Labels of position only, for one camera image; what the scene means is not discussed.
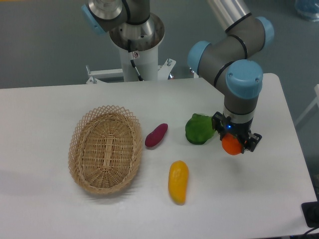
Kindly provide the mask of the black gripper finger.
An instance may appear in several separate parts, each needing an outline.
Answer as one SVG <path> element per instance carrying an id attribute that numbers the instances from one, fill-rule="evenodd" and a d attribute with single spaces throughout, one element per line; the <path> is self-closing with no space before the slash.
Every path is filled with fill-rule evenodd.
<path id="1" fill-rule="evenodd" d="M 248 133 L 248 138 L 244 141 L 243 144 L 242 153 L 244 153 L 245 151 L 253 152 L 261 139 L 262 136 L 258 133 Z"/>
<path id="2" fill-rule="evenodd" d="M 212 128 L 220 135 L 224 134 L 224 126 L 222 124 L 222 120 L 223 114 L 220 112 L 216 112 L 211 118 Z"/>

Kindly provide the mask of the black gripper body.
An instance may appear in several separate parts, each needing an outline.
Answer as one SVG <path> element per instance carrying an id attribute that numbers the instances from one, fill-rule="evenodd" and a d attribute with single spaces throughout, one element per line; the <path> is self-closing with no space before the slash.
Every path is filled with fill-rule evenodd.
<path id="1" fill-rule="evenodd" d="M 254 112 L 245 115 L 237 115 L 230 112 L 225 112 L 226 115 L 218 112 L 218 133 L 220 140 L 225 135 L 230 134 L 236 137 L 239 141 L 247 141 L 251 136 L 251 124 L 254 117 Z"/>

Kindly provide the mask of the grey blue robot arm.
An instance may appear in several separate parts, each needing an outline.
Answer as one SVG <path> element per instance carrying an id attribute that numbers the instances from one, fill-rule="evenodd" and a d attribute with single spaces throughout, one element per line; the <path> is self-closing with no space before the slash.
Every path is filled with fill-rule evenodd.
<path id="1" fill-rule="evenodd" d="M 261 135 L 251 132 L 263 85 L 261 67 L 249 58 L 274 39 L 274 28 L 264 17 L 253 17 L 242 0 L 211 0 L 209 5 L 226 33 L 217 44 L 192 46 L 187 63 L 224 96 L 224 108 L 211 118 L 222 147 L 232 155 L 254 151 Z M 147 0 L 89 0 L 82 6 L 96 34 L 109 33 L 121 54 L 124 80 L 159 79 L 157 51 L 164 37 L 160 18 Z"/>

